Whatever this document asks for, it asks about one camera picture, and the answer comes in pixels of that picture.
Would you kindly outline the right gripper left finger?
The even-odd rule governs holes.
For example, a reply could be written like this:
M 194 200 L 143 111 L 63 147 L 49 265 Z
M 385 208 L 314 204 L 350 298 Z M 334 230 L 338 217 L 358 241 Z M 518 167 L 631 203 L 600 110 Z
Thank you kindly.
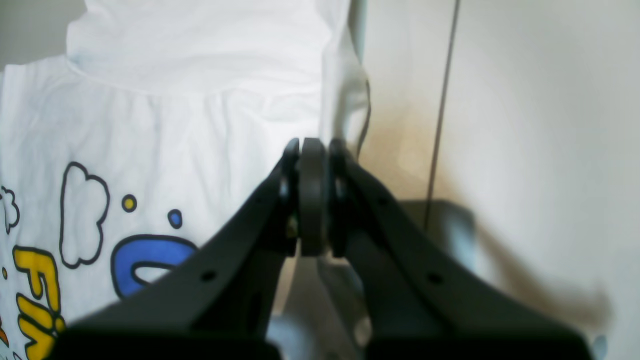
M 300 141 L 222 229 L 189 259 L 85 317 L 50 360 L 280 360 L 266 339 L 279 276 L 297 248 Z

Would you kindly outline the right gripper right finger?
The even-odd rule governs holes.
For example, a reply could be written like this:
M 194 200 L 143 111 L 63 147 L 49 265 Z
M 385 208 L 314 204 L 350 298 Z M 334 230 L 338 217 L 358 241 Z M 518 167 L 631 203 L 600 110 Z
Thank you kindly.
M 345 143 L 299 155 L 303 256 L 345 259 L 362 284 L 367 360 L 590 360 L 578 331 L 494 289 L 439 249 Z

